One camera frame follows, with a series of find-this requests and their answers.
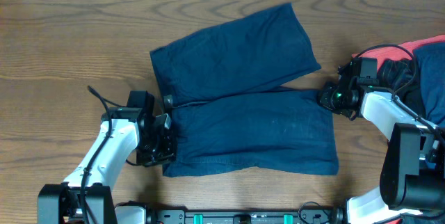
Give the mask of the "navy blue shorts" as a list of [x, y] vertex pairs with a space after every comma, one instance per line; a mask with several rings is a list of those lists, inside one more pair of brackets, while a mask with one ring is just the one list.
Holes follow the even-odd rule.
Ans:
[[172, 98], [177, 156], [166, 177], [250, 167], [338, 173], [332, 114], [316, 90], [286, 87], [320, 69], [290, 3], [199, 30], [150, 57], [162, 96]]

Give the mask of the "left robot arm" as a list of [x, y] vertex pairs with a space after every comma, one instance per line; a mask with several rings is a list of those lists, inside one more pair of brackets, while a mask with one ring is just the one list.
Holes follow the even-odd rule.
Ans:
[[39, 223], [157, 223], [156, 212], [129, 201], [114, 204], [112, 191], [129, 157], [132, 166], [150, 167], [175, 160], [172, 96], [161, 101], [144, 90], [132, 90], [122, 106], [88, 89], [105, 112], [95, 142], [81, 163], [60, 184], [45, 184], [38, 194]]

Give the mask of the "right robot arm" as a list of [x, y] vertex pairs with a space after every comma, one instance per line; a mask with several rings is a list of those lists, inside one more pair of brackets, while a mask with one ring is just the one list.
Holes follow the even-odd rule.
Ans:
[[318, 103], [349, 120], [373, 123], [389, 144], [377, 188], [347, 200], [333, 223], [390, 223], [405, 217], [444, 217], [444, 131], [379, 85], [377, 61], [354, 58], [327, 82]]

